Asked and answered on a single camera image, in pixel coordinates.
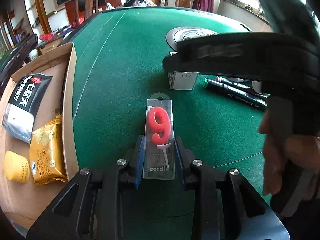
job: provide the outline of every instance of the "white box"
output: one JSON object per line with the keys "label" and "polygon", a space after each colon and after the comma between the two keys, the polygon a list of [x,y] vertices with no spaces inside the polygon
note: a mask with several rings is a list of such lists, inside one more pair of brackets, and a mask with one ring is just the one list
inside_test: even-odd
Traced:
{"label": "white box", "polygon": [[168,72],[170,89],[193,90],[199,76],[199,72]]}

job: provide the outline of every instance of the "clear plastic box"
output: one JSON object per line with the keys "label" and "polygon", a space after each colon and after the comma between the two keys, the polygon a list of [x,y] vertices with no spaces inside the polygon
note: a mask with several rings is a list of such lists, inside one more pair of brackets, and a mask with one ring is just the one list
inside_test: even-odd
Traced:
{"label": "clear plastic box", "polygon": [[145,179],[174,179],[172,101],[147,100]]}

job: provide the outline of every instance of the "yellow container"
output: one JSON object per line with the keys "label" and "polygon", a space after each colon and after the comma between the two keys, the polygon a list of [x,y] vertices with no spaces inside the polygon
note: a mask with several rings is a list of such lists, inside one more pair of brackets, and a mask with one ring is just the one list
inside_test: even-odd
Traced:
{"label": "yellow container", "polygon": [[4,156],[4,174],[8,179],[26,183],[30,177],[28,160],[12,151],[7,151]]}

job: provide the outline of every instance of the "cardboard box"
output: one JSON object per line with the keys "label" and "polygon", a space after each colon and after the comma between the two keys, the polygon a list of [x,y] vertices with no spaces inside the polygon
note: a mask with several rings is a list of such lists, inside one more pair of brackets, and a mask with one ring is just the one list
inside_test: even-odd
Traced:
{"label": "cardboard box", "polygon": [[63,38],[61,37],[61,38],[58,38],[54,41],[47,43],[43,49],[40,48],[41,53],[45,54],[45,53],[49,52],[50,50],[55,49],[62,41],[63,41]]}
{"label": "cardboard box", "polygon": [[41,101],[33,131],[55,118],[61,109],[63,93],[62,136],[63,155],[70,180],[79,170],[73,137],[72,90],[76,66],[76,51],[67,43],[31,61],[14,73],[0,101],[0,205],[9,219],[29,229],[42,211],[62,190],[65,183],[53,181],[48,185],[35,185],[32,174],[26,184],[8,180],[3,171],[4,154],[11,150],[29,161],[29,144],[11,137],[2,126],[8,100],[16,83],[26,74],[43,73],[53,76]]}

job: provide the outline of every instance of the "black marker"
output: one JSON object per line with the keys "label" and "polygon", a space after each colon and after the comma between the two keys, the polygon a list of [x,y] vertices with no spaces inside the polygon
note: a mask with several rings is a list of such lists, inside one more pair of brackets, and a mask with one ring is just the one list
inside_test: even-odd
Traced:
{"label": "black marker", "polygon": [[266,93],[259,94],[256,91],[254,91],[254,89],[251,87],[245,86],[245,85],[237,83],[237,82],[232,82],[232,81],[230,81],[226,78],[223,78],[223,77],[216,77],[215,81],[226,84],[226,85],[234,87],[234,88],[238,88],[244,92],[247,92],[247,93],[252,94],[258,98],[261,98],[262,100],[266,100],[266,98],[268,98],[268,96],[270,96],[269,94],[266,94]]}
{"label": "black marker", "polygon": [[216,82],[214,80],[210,80],[208,78],[205,79],[203,87],[208,88],[219,94],[225,95],[227,97],[230,97],[233,100],[243,102],[261,111],[265,111],[265,109],[267,108],[267,104],[262,99],[255,97],[240,89]]}

